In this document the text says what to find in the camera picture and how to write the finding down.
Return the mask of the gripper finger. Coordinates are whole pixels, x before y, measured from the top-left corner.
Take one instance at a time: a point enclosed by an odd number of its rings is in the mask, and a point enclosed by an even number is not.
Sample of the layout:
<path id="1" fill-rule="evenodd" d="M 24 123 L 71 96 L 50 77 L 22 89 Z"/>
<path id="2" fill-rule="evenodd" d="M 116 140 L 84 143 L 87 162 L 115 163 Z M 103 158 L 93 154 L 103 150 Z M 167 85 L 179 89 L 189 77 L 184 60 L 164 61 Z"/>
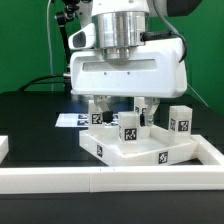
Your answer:
<path id="1" fill-rule="evenodd" d="M 154 114 L 160 104 L 160 99 L 150 97 L 145 97 L 144 99 L 147 104 L 147 109 L 145 111 L 145 123 L 150 127 L 154 124 Z"/>
<path id="2" fill-rule="evenodd" d="M 94 106 L 95 113 L 99 114 L 99 118 L 102 122 L 113 121 L 113 111 L 109 109 L 107 96 L 95 96 Z"/>

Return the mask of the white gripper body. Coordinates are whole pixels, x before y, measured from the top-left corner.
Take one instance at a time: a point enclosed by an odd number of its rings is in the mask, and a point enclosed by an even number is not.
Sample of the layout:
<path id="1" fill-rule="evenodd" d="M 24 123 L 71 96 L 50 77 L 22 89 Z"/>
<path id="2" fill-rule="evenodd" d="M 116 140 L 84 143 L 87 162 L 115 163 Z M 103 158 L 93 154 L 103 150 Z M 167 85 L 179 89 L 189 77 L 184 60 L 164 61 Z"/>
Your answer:
<path id="1" fill-rule="evenodd" d="M 176 98 L 187 89 L 180 38 L 148 41 L 128 60 L 104 60 L 97 50 L 75 52 L 70 61 L 77 95 Z"/>

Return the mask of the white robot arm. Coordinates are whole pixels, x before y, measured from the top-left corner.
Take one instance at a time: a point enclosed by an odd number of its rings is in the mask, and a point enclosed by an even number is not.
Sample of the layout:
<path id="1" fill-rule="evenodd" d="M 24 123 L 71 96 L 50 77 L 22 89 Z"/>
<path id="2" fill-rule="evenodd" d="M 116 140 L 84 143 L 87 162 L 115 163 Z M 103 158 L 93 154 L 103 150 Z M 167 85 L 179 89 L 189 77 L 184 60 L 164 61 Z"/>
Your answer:
<path id="1" fill-rule="evenodd" d="M 94 98 L 104 122 L 112 121 L 107 99 L 141 97 L 140 124 L 153 124 L 161 98 L 187 89 L 184 37 L 172 25 L 152 32 L 149 19 L 191 14 L 202 0 L 62 0 L 65 20 L 81 29 L 68 38 L 71 92 Z"/>

